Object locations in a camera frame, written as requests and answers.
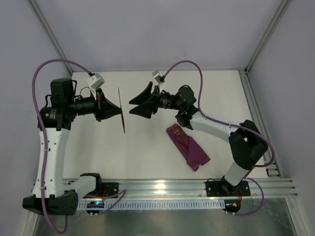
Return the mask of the copper fork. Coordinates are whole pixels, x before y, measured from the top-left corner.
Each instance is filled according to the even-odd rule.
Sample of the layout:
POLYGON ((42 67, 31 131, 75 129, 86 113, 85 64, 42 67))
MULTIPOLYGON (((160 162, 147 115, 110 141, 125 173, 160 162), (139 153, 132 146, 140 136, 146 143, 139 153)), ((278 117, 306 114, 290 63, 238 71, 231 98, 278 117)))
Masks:
POLYGON ((182 136, 180 130, 177 128, 177 126, 173 125, 171 126, 172 131, 174 132, 175 135, 179 136, 186 145, 189 145, 189 143, 187 142, 187 140, 182 136))

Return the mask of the purple cloth napkin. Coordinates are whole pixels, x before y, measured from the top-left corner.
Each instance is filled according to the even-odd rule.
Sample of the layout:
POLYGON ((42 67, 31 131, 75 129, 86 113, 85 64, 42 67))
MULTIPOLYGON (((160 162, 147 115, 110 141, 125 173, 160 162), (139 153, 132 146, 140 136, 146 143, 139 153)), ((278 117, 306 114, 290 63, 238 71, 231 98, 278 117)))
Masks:
POLYGON ((208 154, 203 150, 203 148, 195 141, 193 137, 188 135, 180 125, 173 124, 166 129, 166 133, 168 134, 169 138, 172 140, 175 147, 181 153, 183 158, 186 160, 187 165, 196 172, 200 166, 204 166, 208 162, 210 162, 210 157, 208 154), (174 134, 172 131, 171 126, 177 126, 180 130, 182 136, 187 140, 189 145, 186 145, 184 141, 177 135, 174 134))

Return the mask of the copper knife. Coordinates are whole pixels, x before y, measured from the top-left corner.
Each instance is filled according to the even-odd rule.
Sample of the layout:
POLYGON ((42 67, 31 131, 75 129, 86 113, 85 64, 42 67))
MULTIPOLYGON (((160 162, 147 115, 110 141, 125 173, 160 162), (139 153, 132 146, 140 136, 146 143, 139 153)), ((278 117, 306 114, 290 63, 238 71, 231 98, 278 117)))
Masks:
POLYGON ((124 120, 124 114, 123 114, 122 103, 121 103, 120 88, 118 88, 118 98, 119 98, 119 104, 120 104, 120 109, 121 109, 122 127, 123 127, 123 132, 124 132, 124 134, 125 134, 125 133, 126 133, 126 127, 125 127, 125 120, 124 120))

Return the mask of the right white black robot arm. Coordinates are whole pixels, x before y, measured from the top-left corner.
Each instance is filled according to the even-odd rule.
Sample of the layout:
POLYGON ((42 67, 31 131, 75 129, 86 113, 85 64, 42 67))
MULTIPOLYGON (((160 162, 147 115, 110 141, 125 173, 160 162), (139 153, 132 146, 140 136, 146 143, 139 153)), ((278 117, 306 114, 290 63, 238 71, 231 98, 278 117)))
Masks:
POLYGON ((223 192, 231 195, 268 150, 268 145, 252 121, 224 125, 204 117, 195 102, 194 92, 188 85, 181 86, 176 94, 170 94, 159 91, 158 86, 149 82, 144 91, 129 101, 135 106, 130 114, 151 118, 159 108, 177 110, 175 118, 181 127, 205 132, 227 142, 233 163, 220 184, 223 192))

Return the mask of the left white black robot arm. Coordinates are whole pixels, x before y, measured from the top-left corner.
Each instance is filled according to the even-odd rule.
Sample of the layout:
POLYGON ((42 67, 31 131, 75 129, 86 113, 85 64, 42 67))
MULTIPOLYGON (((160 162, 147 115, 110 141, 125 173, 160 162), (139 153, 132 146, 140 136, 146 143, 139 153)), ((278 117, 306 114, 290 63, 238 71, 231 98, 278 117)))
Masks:
POLYGON ((118 187, 105 184, 98 173, 83 173, 68 185, 63 182, 63 167, 71 124, 77 116, 93 114, 96 121, 122 114, 120 107, 110 102, 101 86, 104 79, 95 74, 87 79, 90 96, 76 95, 77 82, 55 79, 51 93, 40 110, 44 128, 40 128, 41 153, 37 178, 29 197, 22 206, 36 214, 73 215, 81 198, 116 197, 118 187))

